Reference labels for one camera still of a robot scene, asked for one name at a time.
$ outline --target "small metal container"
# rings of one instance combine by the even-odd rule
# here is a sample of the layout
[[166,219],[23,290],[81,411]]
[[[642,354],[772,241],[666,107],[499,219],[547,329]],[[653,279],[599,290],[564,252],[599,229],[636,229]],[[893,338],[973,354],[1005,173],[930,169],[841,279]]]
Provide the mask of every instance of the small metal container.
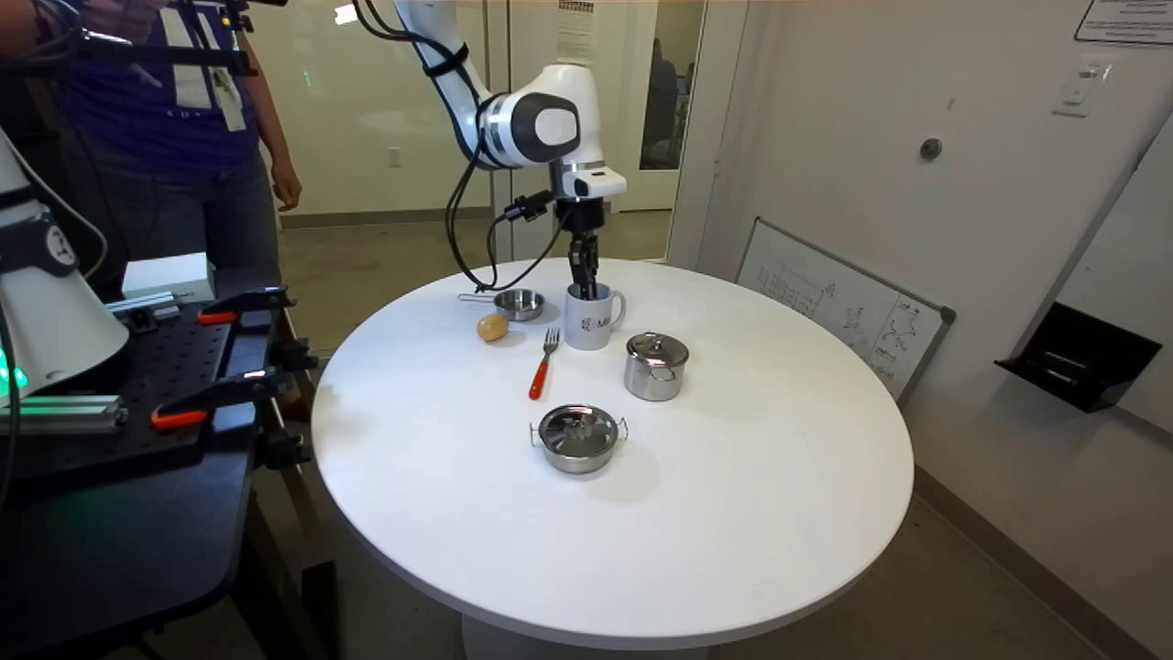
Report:
[[561,404],[539,420],[539,446],[561,471],[599,471],[613,461],[621,420],[591,404]]
[[637,399],[665,404],[687,386],[690,348],[666,334],[636,334],[627,340],[625,388]]
[[504,290],[492,298],[495,309],[513,318],[513,323],[527,323],[527,318],[539,318],[542,309],[547,309],[547,298],[536,292],[536,290]]

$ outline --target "metal bowl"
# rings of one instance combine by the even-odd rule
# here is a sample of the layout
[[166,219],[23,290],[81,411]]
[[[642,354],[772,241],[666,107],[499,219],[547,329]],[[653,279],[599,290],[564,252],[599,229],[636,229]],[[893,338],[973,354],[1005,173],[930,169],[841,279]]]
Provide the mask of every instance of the metal bowl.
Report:
[[591,404],[561,404],[539,420],[539,446],[561,471],[594,471],[613,461],[621,420]]
[[536,292],[536,290],[504,290],[495,292],[495,305],[506,318],[513,323],[527,323],[527,318],[539,318],[542,309],[547,309],[547,298]]

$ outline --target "round white table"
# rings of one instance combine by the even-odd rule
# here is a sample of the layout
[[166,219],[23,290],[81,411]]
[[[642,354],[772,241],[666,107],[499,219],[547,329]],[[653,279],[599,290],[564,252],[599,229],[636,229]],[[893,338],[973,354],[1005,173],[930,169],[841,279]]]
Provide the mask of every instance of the round white table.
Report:
[[[522,287],[547,314],[478,338],[492,298],[423,287],[345,338],[312,443],[348,524],[415,587],[509,635],[582,647],[708,647],[781,625],[850,587],[896,537],[913,446],[885,381],[833,334],[745,287],[601,260],[627,318],[601,350],[559,348],[569,265]],[[690,345],[680,399],[625,388],[627,338]],[[627,420],[615,459],[564,477],[531,443],[542,411]]]

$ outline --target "black cable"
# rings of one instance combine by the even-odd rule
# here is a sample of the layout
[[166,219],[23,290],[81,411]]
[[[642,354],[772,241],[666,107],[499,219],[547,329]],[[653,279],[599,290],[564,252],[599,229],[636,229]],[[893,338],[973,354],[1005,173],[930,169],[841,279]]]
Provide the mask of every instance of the black cable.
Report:
[[484,257],[489,257],[492,287],[499,287],[499,226],[504,222],[506,222],[506,215],[495,215],[484,229]]
[[[51,107],[63,114],[63,94],[60,90],[49,90],[49,100],[51,100]],[[120,267],[120,260],[129,257],[125,252],[125,244],[129,244],[129,239],[125,239],[125,229],[117,226],[117,213],[114,213],[114,204],[109,204],[109,179],[107,179],[107,173],[104,173],[104,166],[100,166],[100,156],[96,156],[96,151],[91,151],[91,139],[81,133],[81,129],[70,129],[73,133],[73,144],[76,144],[76,152],[86,156],[86,166],[87,166],[87,179],[91,182],[81,182],[76,179],[76,169],[70,173],[68,169],[68,182],[70,188],[91,188],[96,190],[96,204],[104,204],[104,210],[86,210],[86,213],[104,213],[104,219],[91,226],[91,229],[104,229],[104,239],[100,241],[107,241],[107,252],[100,252],[87,267],[86,267],[86,279],[91,283],[91,287],[100,287],[104,290],[104,298],[109,298],[109,292],[117,292],[117,287],[120,287],[120,271],[109,271],[109,283],[104,283],[104,267],[109,267],[109,265],[117,265]]]
[[432,47],[440,59],[455,59],[455,50],[425,32],[410,32],[410,29],[398,29],[393,20],[383,19],[383,12],[376,7],[376,0],[351,0],[361,20],[368,32],[383,36],[383,39],[406,39],[406,43],[425,43]]
[[527,279],[552,257],[559,239],[561,239],[561,226],[552,234],[547,248],[517,279],[509,279],[504,290],[513,290],[522,279]]
[[0,510],[9,503],[10,471],[14,471],[14,443],[23,437],[23,392],[14,381],[14,340],[9,329],[9,314],[0,309],[0,348],[4,348],[4,373],[9,373],[9,437],[4,437],[4,466],[0,466]]
[[467,188],[475,179],[478,166],[469,160],[464,179],[450,188],[448,195],[448,204],[445,204],[445,234],[448,234],[448,248],[455,257],[455,265],[464,267],[464,276],[478,287],[478,290],[495,290],[495,265],[492,265],[492,283],[478,279],[464,244],[459,244],[459,234],[455,234],[455,219],[459,219],[459,210],[464,210],[464,199],[467,199]]

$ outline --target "person's arm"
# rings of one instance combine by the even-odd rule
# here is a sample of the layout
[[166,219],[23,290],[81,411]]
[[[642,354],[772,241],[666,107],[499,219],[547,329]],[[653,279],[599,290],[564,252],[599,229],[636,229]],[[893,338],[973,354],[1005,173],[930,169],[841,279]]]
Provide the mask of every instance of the person's arm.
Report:
[[41,39],[34,0],[0,0],[0,59],[29,50]]
[[302,200],[302,179],[293,169],[286,129],[279,117],[279,107],[272,102],[272,90],[267,90],[267,80],[266,80],[266,69],[262,69],[252,43],[249,39],[242,39],[242,43],[249,54],[246,94],[256,107],[262,144],[267,146],[267,166],[272,166],[272,188],[274,188],[284,210],[293,210]]

